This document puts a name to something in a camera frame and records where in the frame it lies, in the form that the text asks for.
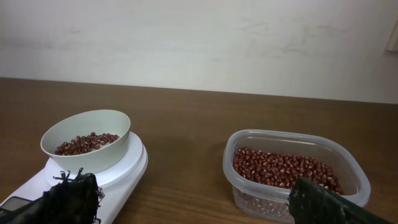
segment bowl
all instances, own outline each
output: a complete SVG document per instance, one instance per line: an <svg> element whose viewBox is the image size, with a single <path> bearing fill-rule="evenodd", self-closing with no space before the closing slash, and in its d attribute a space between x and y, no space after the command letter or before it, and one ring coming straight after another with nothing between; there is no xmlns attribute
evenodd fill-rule
<svg viewBox="0 0 398 224"><path fill-rule="evenodd" d="M71 116L52 126L42 137L40 146L62 169L77 174L84 168L84 173L97 173L118 163L127 153L127 140L130 130L127 115L115 110L96 110ZM120 136L111 144L85 154L73 156L56 155L57 147L63 142L70 142L76 136L110 133Z"/></svg>
<svg viewBox="0 0 398 224"><path fill-rule="evenodd" d="M354 157L339 144L322 137L280 131L242 130L227 142L223 170L233 186L236 206L248 215L284 223L294 223L289 213L290 190L252 182L233 169L234 153L242 147L255 151L314 157L328 164L339 178L342 196L361 207L369 200L371 186Z"/></svg>

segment table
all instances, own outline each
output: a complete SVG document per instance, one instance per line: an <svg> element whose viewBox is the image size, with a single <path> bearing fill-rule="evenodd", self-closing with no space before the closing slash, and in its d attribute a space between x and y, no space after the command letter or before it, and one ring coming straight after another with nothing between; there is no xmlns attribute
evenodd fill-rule
<svg viewBox="0 0 398 224"><path fill-rule="evenodd" d="M114 223L273 223L240 212L222 170L241 129L322 136L341 144L369 178L366 208L398 222L398 105L284 96L0 78L0 201L43 168L40 139L89 110L131 118L149 163Z"/></svg>

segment digital scale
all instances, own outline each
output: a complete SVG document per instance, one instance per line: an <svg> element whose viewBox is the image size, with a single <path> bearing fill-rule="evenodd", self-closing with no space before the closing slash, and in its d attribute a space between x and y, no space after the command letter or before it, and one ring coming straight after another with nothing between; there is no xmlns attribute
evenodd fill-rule
<svg viewBox="0 0 398 224"><path fill-rule="evenodd" d="M126 155L114 166L107 170L94 174L97 184L102 188L105 197L99 203L97 218L102 224L110 224L116 218L131 192L134 190L148 164L148 154L140 138L130 132L128 139L128 150ZM53 159L48 159L45 167L20 186L14 193L8 196L0 204L2 213L7 210L15 210L19 207L36 200L43 195L43 192L50 190L61 180L53 177L60 177L63 170Z"/></svg>

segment adzuki bean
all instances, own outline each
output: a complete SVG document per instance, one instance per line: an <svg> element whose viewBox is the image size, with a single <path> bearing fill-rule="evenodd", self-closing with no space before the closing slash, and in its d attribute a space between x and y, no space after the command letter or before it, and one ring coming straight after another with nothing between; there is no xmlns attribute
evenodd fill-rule
<svg viewBox="0 0 398 224"><path fill-rule="evenodd" d="M106 143L112 143L119 138L117 134L99 134L94 132L87 136L76 136L76 140L72 139L70 143L64 142L57 147L55 151L59 156L72 156L91 152L92 150L100 149Z"/></svg>
<svg viewBox="0 0 398 224"><path fill-rule="evenodd" d="M235 152L233 168L243 178L260 184L291 189L299 177L306 177L338 195L344 195L331 168L313 157L264 153L244 147Z"/></svg>

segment round bowl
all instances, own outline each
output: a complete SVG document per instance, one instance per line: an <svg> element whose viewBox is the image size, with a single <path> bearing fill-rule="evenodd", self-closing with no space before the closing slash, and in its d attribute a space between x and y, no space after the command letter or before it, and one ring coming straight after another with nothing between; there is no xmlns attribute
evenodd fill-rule
<svg viewBox="0 0 398 224"><path fill-rule="evenodd" d="M130 130L127 115L115 110L96 110L84 112L64 119L52 126L40 142L42 150L62 169L77 174L82 167L84 173L97 173L118 163L127 153L127 140ZM63 142L70 142L76 136L110 133L120 136L115 142L101 146L100 149L85 154L59 156L57 147Z"/></svg>

